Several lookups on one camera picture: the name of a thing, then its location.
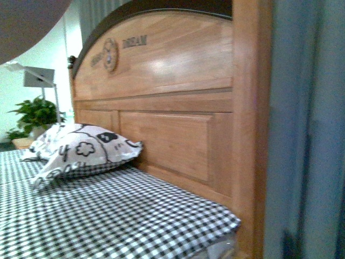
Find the green leaves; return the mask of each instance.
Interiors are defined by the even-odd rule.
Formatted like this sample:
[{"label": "green leaves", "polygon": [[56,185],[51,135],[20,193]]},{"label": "green leaves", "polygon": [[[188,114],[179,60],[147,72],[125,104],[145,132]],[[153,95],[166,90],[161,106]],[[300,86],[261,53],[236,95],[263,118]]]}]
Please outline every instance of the green leaves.
[{"label": "green leaves", "polygon": [[17,130],[15,128],[10,129],[9,131],[6,132],[7,137],[12,140],[12,139],[21,139],[21,138],[27,138],[29,135],[25,133],[24,131]]},{"label": "green leaves", "polygon": [[9,112],[23,114],[18,120],[18,127],[23,128],[25,133],[30,133],[34,127],[47,128],[46,124],[57,122],[55,104],[40,98],[40,96],[34,98],[33,101],[25,100],[16,105],[19,108]]}]

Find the bedpost finial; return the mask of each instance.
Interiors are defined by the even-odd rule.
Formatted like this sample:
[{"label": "bedpost finial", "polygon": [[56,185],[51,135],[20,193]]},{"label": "bedpost finial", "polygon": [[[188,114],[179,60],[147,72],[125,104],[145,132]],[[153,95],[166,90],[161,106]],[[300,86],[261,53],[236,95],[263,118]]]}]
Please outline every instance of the bedpost finial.
[{"label": "bedpost finial", "polygon": [[67,61],[68,61],[68,69],[72,69],[73,68],[73,65],[74,65],[74,62],[76,61],[76,57],[75,56],[69,56],[67,58]]}]

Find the potted plant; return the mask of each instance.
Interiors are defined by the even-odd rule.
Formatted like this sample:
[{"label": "potted plant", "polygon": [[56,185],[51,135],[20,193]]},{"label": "potted plant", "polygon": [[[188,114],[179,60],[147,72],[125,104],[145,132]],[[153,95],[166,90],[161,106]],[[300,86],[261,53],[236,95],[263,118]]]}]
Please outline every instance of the potted plant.
[{"label": "potted plant", "polygon": [[21,139],[21,138],[27,138],[29,134],[25,133],[23,130],[12,128],[9,131],[6,131],[7,138],[12,141],[13,139]]},{"label": "potted plant", "polygon": [[34,139],[57,122],[56,105],[40,96],[34,98],[33,101],[25,100],[16,105],[19,108],[9,112],[23,114],[18,120],[18,127],[22,128],[26,134],[31,133]]}]

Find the gingham bedsheet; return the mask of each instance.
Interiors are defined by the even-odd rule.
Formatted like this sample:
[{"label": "gingham bedsheet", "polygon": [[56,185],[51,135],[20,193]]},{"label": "gingham bedsheet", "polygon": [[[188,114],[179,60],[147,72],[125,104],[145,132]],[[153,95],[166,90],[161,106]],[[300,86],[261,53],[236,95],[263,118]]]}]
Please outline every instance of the gingham bedsheet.
[{"label": "gingham bedsheet", "polygon": [[34,192],[42,164],[20,154],[0,153],[0,258],[191,258],[240,224],[131,165]]}]

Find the nightstand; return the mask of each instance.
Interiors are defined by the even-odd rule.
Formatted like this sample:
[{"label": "nightstand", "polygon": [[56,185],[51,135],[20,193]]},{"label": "nightstand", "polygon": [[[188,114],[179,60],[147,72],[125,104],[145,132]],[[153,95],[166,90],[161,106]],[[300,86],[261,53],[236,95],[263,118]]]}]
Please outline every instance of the nightstand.
[{"label": "nightstand", "polygon": [[13,139],[12,143],[14,144],[16,149],[24,149],[24,148],[30,147],[30,145],[33,143],[33,139],[29,139],[29,138]]}]

